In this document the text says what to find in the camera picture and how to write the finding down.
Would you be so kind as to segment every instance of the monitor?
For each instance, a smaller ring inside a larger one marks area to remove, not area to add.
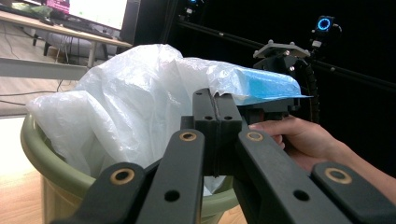
[[[47,0],[47,7],[65,15],[121,30],[128,0]]]

